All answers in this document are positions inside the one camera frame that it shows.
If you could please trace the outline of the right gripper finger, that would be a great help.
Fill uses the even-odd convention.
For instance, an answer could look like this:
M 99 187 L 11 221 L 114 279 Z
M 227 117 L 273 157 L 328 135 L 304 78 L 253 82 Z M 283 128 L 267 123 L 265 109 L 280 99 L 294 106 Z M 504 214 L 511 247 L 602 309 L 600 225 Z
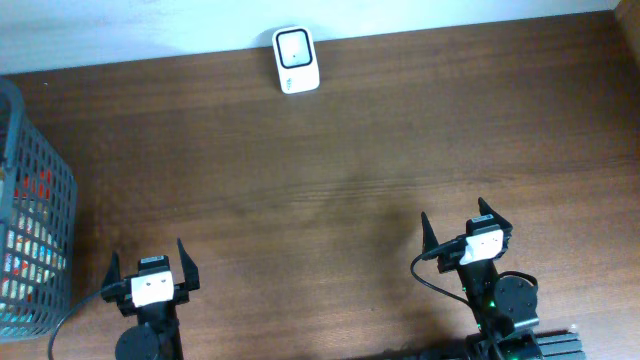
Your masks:
M 482 197 L 478 198 L 479 212 L 482 217 L 480 225 L 482 228 L 496 225 L 505 234 L 510 234 L 513 230 L 513 225 L 495 211 Z
M 439 243 L 435 236 L 429 218 L 425 212 L 421 213 L 421 225 L 423 230 L 422 259 L 428 260 L 435 255 L 435 251 L 439 247 Z

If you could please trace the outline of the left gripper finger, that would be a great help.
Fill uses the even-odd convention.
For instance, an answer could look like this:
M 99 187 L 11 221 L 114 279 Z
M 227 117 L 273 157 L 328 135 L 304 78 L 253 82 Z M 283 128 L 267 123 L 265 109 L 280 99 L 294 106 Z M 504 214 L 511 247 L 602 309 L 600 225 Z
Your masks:
M 111 295 L 121 284 L 120 261 L 116 252 L 112 253 L 107 273 L 102 283 L 102 294 Z
M 198 267 L 186 252 L 180 238 L 177 239 L 177 246 L 184 275 L 184 287 L 187 291 L 199 290 L 200 279 Z

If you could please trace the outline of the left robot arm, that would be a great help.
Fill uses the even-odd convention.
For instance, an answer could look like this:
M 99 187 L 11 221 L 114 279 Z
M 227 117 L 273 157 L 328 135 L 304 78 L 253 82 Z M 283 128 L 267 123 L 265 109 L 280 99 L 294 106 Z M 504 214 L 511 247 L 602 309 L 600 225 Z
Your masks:
M 119 337 L 117 360 L 183 360 L 180 321 L 176 307 L 190 301 L 200 288 L 199 270 L 177 242 L 184 280 L 175 282 L 166 255 L 143 258 L 137 272 L 123 277 L 119 256 L 114 253 L 102 283 L 102 299 L 114 303 L 124 317 L 137 323 Z

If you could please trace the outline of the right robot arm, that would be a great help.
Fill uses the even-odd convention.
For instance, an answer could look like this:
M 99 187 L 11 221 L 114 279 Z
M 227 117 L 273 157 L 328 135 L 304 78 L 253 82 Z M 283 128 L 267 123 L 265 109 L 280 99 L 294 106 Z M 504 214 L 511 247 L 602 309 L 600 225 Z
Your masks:
M 410 266 L 411 275 L 426 287 L 462 302 L 473 313 L 479 333 L 466 340 L 468 359 L 541 359 L 533 328 L 539 324 L 537 279 L 518 271 L 500 273 L 495 261 L 508 250 L 513 225 L 478 199 L 479 215 L 466 230 L 440 244 L 426 213 L 421 214 L 422 252 Z M 437 261 L 443 274 L 455 271 L 465 293 L 460 297 L 422 279 L 415 271 L 420 261 Z

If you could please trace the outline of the white barcode scanner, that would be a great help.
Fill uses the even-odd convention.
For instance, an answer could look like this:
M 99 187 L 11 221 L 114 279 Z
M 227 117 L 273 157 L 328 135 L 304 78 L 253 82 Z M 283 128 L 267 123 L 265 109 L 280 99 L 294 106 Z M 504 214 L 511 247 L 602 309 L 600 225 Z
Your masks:
M 292 95 L 315 90 L 320 72 L 311 31 L 303 26 L 278 29 L 272 46 L 281 91 Z

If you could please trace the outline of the grey plastic mesh basket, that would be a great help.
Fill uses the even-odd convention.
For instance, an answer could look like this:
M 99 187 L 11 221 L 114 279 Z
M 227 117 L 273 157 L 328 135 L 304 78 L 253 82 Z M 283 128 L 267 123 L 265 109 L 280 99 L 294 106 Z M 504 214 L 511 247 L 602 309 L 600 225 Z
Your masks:
M 1 80 L 1 341 L 50 333 L 71 301 L 77 182 Z

